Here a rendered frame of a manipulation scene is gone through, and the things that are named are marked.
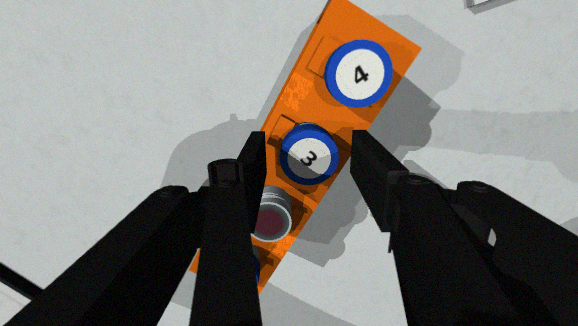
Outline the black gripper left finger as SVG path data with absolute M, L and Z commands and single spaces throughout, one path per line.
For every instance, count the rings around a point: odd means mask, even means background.
M 157 326 L 198 248 L 189 326 L 262 326 L 251 234 L 265 131 L 207 168 L 197 192 L 151 193 L 3 326 Z

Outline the black table edge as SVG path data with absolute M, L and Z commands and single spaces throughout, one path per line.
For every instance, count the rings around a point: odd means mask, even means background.
M 19 294 L 34 299 L 42 289 L 0 263 L 0 282 Z

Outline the blue screw cap numbered 3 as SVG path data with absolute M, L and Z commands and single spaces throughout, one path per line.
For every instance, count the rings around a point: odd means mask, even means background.
M 321 126 L 303 124 L 291 129 L 280 148 L 285 175 L 301 185 L 316 185 L 335 172 L 339 153 L 331 134 Z

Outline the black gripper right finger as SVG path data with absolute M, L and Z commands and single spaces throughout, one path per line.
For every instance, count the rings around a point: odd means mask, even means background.
M 350 173 L 390 232 L 408 326 L 578 326 L 577 235 L 484 182 L 409 172 L 367 130 Z

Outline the orange tube rack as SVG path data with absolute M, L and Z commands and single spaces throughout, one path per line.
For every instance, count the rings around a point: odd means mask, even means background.
M 369 39 L 382 45 L 393 64 L 393 77 L 387 92 L 377 102 L 363 108 L 339 103 L 329 93 L 324 80 L 325 65 L 333 51 L 357 39 Z M 352 130 L 369 129 L 421 49 L 348 0 L 330 0 L 322 12 L 260 129 L 265 131 L 266 144 L 264 187 L 277 186 L 288 193 L 292 225 L 289 233 L 275 242 L 263 242 L 251 235 L 252 244 L 259 252 L 259 294 L 351 156 Z M 335 172 L 316 185 L 301 185 L 290 180 L 280 165 L 284 137 L 296 124 L 303 122 L 316 123 L 326 129 L 338 148 L 339 162 Z

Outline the blue screw cap with number 4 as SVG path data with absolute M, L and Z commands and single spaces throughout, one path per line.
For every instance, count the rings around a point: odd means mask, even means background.
M 339 46 L 327 60 L 325 85 L 334 99 L 351 108 L 370 106 L 387 92 L 393 77 L 389 53 L 379 43 L 357 39 Z

